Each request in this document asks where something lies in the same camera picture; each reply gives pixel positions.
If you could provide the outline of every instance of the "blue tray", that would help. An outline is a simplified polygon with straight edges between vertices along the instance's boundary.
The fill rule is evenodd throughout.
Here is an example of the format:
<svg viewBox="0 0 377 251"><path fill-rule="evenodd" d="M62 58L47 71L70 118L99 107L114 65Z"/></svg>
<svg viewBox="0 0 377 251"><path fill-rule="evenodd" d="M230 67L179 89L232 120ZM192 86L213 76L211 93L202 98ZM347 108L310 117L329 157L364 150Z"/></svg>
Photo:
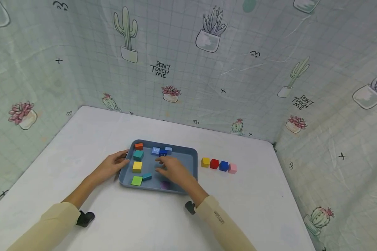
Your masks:
<svg viewBox="0 0 377 251"><path fill-rule="evenodd" d="M133 154L135 151L135 144L143 143L144 144L144 157L142 159L142 170L140 174L133 173ZM157 147L161 150L164 150L165 147L172 147L173 151L172 154L168 154L168 156L173 156L180 160L180 162L189 170L189 172L197 179L197 168L198 168L198 154L197 151L193 148L177 146L177 145L168 145L164 143L157 143L157 142L149 142L146 140L135 140L131 143L130 150L126 156L126 159L130 159L128 166L124 167L119 175L119 181L125 187L130 188L138 188L138 189L147 189L147 190L154 190L160 192L170 192L170 193L180 193L182 195L186 195L187 193L178 186L177 184L171 182L168 178L164 177L162 174L159 174L155 171L155 168L161 167L158 162L155 161L156 158L159 156L152 155L152 148ZM131 181L133 180L133 176L142 176L143 174L151 173L152 179L143 181L141 186L131 185ZM170 189L161 189L161 182L168 181L170 182Z"/></svg>

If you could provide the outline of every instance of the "sleeve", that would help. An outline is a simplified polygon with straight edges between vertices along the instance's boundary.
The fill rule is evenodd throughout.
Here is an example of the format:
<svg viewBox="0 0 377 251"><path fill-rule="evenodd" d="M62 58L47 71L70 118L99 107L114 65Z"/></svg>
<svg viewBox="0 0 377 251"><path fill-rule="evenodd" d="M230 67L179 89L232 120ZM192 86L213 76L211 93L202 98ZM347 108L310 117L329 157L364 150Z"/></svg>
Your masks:
<svg viewBox="0 0 377 251"><path fill-rule="evenodd" d="M7 251L50 251L67 236L79 216L71 203L54 204Z"/></svg>
<svg viewBox="0 0 377 251"><path fill-rule="evenodd" d="M213 196L205 198L195 211L209 225L225 251L257 251Z"/></svg>

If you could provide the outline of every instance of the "orange block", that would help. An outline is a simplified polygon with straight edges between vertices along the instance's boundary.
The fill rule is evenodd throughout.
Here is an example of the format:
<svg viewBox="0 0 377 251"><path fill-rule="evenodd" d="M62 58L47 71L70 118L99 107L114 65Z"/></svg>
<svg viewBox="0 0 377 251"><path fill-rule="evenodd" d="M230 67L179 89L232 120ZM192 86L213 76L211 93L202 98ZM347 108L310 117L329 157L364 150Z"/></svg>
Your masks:
<svg viewBox="0 0 377 251"><path fill-rule="evenodd" d="M135 148L137 149L137 150L144 150L144 144L143 143L138 143L138 144L135 144Z"/></svg>

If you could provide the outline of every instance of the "pink block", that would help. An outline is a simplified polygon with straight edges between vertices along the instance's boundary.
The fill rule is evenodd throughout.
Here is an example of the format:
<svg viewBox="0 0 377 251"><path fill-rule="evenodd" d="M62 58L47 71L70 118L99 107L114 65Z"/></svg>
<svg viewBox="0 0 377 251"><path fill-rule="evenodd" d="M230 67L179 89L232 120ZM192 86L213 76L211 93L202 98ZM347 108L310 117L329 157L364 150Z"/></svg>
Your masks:
<svg viewBox="0 0 377 251"><path fill-rule="evenodd" d="M235 174L237 171L238 171L238 167L236 166L236 164L230 163L228 173Z"/></svg>

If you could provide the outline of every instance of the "numbered block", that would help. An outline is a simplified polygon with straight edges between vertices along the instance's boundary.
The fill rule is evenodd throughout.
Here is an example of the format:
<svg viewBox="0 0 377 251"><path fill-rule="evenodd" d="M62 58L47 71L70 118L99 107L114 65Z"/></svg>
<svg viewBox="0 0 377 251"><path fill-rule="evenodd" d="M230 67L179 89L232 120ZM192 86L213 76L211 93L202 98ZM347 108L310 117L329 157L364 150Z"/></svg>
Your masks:
<svg viewBox="0 0 377 251"><path fill-rule="evenodd" d="M131 185L137 185L140 186L142 182L142 177L139 176L133 176L133 180L131 181Z"/></svg>
<svg viewBox="0 0 377 251"><path fill-rule="evenodd" d="M142 169L142 162L135 161L133 164L133 173L140 174Z"/></svg>
<svg viewBox="0 0 377 251"><path fill-rule="evenodd" d="M142 175L142 180L143 181L150 180L150 179L152 179L152 174L151 173L146 173L146 174Z"/></svg>
<svg viewBox="0 0 377 251"><path fill-rule="evenodd" d="M161 182L161 189L169 190L170 189L170 182L168 182L168 181L162 181Z"/></svg>
<svg viewBox="0 0 377 251"><path fill-rule="evenodd" d="M168 151L167 150L160 150L159 151L159 156L166 156L168 155Z"/></svg>
<svg viewBox="0 0 377 251"><path fill-rule="evenodd" d="M209 168L218 169L218 166L219 166L219 161L217 159L211 159L209 163Z"/></svg>
<svg viewBox="0 0 377 251"><path fill-rule="evenodd" d="M171 148L171 147L165 147L165 151L167 151L168 154L172 154L172 150L173 150L173 148Z"/></svg>
<svg viewBox="0 0 377 251"><path fill-rule="evenodd" d="M161 148L153 147L152 148L152 155L159 156L159 151L160 150L161 150Z"/></svg>
<svg viewBox="0 0 377 251"><path fill-rule="evenodd" d="M221 161L221 163L219 163L219 169L226 172L229 169L229 163L226 161Z"/></svg>
<svg viewBox="0 0 377 251"><path fill-rule="evenodd" d="M202 167L209 167L210 159L209 158L202 158L201 159L201 166Z"/></svg>
<svg viewBox="0 0 377 251"><path fill-rule="evenodd" d="M141 161L144 157L144 151L136 150L133 154L133 159L136 161Z"/></svg>
<svg viewBox="0 0 377 251"><path fill-rule="evenodd" d="M238 171L238 167L236 166L236 164L232 164L232 163L229 164L228 173L235 174L237 171Z"/></svg>
<svg viewBox="0 0 377 251"><path fill-rule="evenodd" d="M135 144L135 149L136 150L144 150L144 144L143 143L138 143L138 144Z"/></svg>

